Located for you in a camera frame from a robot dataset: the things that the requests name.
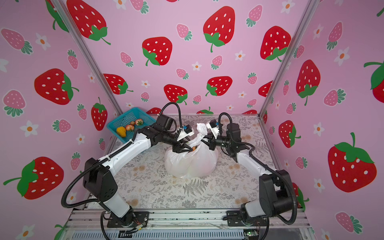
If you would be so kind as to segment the white lemon print plastic bag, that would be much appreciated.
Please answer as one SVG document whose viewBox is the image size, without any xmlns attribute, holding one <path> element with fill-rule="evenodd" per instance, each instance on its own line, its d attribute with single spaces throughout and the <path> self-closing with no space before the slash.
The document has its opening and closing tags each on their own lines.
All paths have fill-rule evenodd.
<svg viewBox="0 0 384 240">
<path fill-rule="evenodd" d="M 181 179 L 200 178 L 210 175 L 216 168 L 219 158 L 218 150 L 210 150 L 203 143 L 203 138 L 208 134 L 206 124 L 197 123 L 196 138 L 189 141 L 193 152 L 174 153 L 168 148 L 165 153 L 165 168 L 167 173 Z"/>
</svg>

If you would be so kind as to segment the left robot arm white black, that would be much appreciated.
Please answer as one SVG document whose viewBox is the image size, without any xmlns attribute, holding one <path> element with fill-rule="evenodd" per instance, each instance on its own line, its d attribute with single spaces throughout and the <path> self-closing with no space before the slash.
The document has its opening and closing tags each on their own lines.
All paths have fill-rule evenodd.
<svg viewBox="0 0 384 240">
<path fill-rule="evenodd" d="M 70 209 L 97 202 L 114 220 L 123 227 L 129 227 L 135 222 L 133 208 L 118 193 L 118 185 L 115 175 L 137 155 L 157 145 L 164 143 L 171 146 L 171 149 L 179 153 L 188 153 L 193 149 L 187 142 L 194 135 L 194 130 L 189 125 L 178 123 L 174 131 L 171 130 L 175 120 L 159 113 L 156 122 L 134 131 L 133 137 L 121 147 L 98 160 L 93 158 L 86 161 L 85 170 L 80 173 L 64 191 L 61 205 Z M 84 200 L 75 204 L 67 202 L 67 197 L 80 180 L 83 186 L 94 199 Z"/>
</svg>

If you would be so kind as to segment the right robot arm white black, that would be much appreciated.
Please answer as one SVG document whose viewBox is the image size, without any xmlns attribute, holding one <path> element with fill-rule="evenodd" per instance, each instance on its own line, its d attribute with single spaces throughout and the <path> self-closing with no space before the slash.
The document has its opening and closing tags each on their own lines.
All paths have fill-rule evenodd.
<svg viewBox="0 0 384 240">
<path fill-rule="evenodd" d="M 254 156 L 256 147 L 242 141 L 240 127 L 228 113 L 221 113 L 206 126 L 210 150 L 222 148 L 236 163 L 259 178 L 259 198 L 242 204 L 241 220 L 252 224 L 258 219 L 278 218 L 286 225 L 293 225 L 298 215 L 298 201 L 289 173 L 275 170 Z"/>
</svg>

